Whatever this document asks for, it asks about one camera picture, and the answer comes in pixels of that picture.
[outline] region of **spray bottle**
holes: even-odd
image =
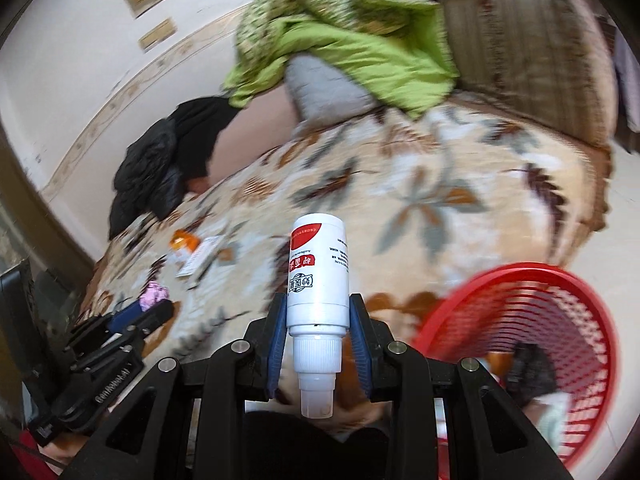
[[[287,328],[293,338],[302,415],[334,412],[335,375],[349,328],[349,260],[344,223],[305,215],[293,224],[289,252]]]

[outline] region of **bottle cap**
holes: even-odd
[[[307,418],[334,414],[335,374],[298,374],[300,411]]]
[[[329,418],[334,414],[334,391],[300,390],[300,411],[306,418]]]
[[[293,336],[293,368],[298,373],[327,374],[340,371],[342,337],[334,334]]]

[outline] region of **pink cloth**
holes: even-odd
[[[146,312],[156,303],[169,299],[169,289],[158,282],[149,282],[145,291],[140,296],[140,308]]]

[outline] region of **wall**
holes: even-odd
[[[33,0],[0,50],[0,118],[28,179],[94,259],[106,248],[111,179],[128,144],[180,102],[216,94],[239,7],[164,0]],[[177,33],[143,53],[171,17]]]

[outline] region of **decorative wallpaper border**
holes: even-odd
[[[78,135],[78,138],[66,152],[53,176],[42,189],[41,194],[44,200],[51,202],[56,197],[92,144],[123,110],[160,77],[180,65],[180,63],[189,59],[203,48],[211,46],[233,34],[238,28],[245,8],[246,6],[242,6],[232,10],[230,13],[214,20],[179,41],[144,67],[116,92]]]

